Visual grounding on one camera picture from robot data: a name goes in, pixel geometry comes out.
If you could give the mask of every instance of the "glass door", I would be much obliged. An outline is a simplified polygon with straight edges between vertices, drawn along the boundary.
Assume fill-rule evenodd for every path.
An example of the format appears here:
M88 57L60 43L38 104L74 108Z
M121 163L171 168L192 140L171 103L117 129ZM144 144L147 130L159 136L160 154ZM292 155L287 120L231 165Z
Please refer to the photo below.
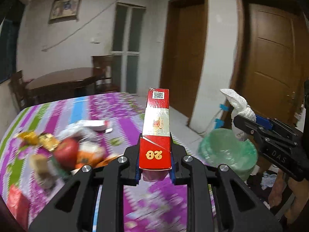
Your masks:
M144 7L118 3L116 6L112 54L113 83L131 94L137 92L138 59Z

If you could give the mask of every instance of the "green trash bin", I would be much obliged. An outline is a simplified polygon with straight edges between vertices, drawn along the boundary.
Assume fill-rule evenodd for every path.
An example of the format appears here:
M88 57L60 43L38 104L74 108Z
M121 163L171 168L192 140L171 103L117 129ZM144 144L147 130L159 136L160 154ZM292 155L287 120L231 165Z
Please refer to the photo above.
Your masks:
M241 142L230 129L212 130L200 143L198 154L206 164L217 167L226 164L246 181L257 162L257 151L250 140Z

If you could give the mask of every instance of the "box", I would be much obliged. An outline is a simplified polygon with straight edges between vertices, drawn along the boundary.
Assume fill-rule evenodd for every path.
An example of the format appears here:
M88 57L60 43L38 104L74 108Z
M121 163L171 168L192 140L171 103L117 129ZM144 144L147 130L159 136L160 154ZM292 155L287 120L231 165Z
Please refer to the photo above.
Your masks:
M139 167L146 181L163 180L171 169L169 91L150 88L140 140Z
M15 185L10 186L7 207L17 222L27 231L30 202Z

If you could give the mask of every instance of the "qr code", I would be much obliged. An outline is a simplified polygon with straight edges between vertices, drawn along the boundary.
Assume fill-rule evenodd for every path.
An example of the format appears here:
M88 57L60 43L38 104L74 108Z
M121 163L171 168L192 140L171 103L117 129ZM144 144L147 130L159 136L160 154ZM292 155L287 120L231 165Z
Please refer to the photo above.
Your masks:
M164 92L154 91L152 94L153 99L164 99Z

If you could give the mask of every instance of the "framed picture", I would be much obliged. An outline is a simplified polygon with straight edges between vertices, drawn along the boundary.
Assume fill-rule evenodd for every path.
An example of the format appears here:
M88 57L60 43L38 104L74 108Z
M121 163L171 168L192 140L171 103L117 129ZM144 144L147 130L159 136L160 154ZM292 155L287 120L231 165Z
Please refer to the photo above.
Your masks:
M80 2L81 0L54 0L48 23L77 20Z

